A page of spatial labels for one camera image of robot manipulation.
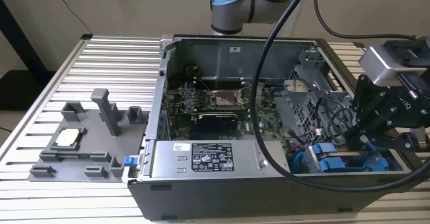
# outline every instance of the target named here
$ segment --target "gray post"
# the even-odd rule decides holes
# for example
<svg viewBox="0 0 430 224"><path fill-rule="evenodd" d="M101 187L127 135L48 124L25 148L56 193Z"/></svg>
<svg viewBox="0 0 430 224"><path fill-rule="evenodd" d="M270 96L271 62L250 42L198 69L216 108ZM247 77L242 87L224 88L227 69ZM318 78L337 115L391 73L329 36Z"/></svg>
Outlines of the gray post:
<svg viewBox="0 0 430 224"><path fill-rule="evenodd" d="M122 134L122 129L116 122L115 113L111 109L108 95L110 92L107 89L93 89L91 94L91 100L99 105L100 116L110 129L111 135L118 136Z"/></svg>

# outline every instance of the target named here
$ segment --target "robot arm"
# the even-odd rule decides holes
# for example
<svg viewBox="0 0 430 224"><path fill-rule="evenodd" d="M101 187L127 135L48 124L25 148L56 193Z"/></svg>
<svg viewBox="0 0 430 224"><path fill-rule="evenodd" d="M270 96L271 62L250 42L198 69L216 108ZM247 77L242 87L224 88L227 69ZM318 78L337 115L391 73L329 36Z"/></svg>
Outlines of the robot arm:
<svg viewBox="0 0 430 224"><path fill-rule="evenodd" d="M421 132L430 126L430 37L370 46L359 63L367 75L357 83L357 125L345 134L349 145L359 145L365 135L375 146L425 151L429 139L426 135L421 139ZM414 131L391 138L385 133L397 127Z"/></svg>
<svg viewBox="0 0 430 224"><path fill-rule="evenodd" d="M222 35L238 34L244 23L275 23L290 0L211 0L211 28Z"/></svg>

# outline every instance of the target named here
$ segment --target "open computer tower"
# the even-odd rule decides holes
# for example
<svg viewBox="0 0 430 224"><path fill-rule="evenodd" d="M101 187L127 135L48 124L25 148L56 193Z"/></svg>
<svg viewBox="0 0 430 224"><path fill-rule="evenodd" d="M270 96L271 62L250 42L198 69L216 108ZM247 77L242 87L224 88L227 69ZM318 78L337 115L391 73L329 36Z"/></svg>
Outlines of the open computer tower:
<svg viewBox="0 0 430 224"><path fill-rule="evenodd" d="M146 149L128 173L147 219L354 212L413 187L341 193L283 178L259 151L250 123L250 84L264 38L175 35L162 43ZM366 149L359 150L366 156L337 159L345 168L322 161L327 146L316 153L312 144L327 142L331 153L349 151L329 112L350 107L354 88L355 78L323 40L275 40L256 92L259 128L276 162L310 181L382 184L419 165L414 154L383 148L373 150L371 163L363 161ZM322 94L326 105L315 113ZM354 116L343 113L335 125L345 131Z"/></svg>

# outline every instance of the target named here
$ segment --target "sticker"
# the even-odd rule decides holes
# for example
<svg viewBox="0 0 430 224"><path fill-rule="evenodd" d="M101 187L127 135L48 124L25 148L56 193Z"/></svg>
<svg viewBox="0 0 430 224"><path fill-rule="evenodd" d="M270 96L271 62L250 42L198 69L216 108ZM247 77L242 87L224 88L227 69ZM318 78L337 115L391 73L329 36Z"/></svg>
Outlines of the sticker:
<svg viewBox="0 0 430 224"><path fill-rule="evenodd" d="M231 143L194 143L191 155L194 171L235 171Z"/></svg>
<svg viewBox="0 0 430 224"><path fill-rule="evenodd" d="M174 151L190 151L190 144L188 143L175 143L174 144Z"/></svg>
<svg viewBox="0 0 430 224"><path fill-rule="evenodd" d="M240 47L230 47L230 53L240 53Z"/></svg>

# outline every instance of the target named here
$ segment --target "screw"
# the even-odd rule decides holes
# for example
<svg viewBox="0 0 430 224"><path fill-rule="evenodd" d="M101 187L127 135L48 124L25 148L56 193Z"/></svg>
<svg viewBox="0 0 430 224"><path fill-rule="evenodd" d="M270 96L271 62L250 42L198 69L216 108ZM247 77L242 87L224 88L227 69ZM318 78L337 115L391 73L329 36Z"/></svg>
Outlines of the screw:
<svg viewBox="0 0 430 224"><path fill-rule="evenodd" d="M267 166L267 160L259 160L260 168L264 168Z"/></svg>

